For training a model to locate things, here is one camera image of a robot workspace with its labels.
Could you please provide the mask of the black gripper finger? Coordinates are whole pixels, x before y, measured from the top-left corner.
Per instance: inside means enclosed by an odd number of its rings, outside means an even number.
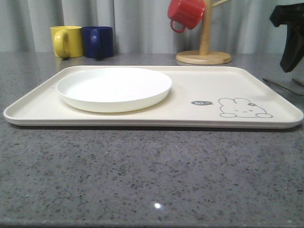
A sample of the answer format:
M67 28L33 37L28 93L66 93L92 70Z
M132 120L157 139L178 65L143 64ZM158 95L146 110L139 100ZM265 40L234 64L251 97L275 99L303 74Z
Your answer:
M304 26L287 25L287 37L280 66L291 72L304 57Z

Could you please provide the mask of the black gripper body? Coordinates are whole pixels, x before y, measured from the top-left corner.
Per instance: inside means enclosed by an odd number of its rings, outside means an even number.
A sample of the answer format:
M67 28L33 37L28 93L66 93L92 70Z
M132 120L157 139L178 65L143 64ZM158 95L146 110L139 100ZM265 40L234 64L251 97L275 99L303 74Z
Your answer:
M304 5L277 5L269 19L275 27L279 27L280 25L303 25Z

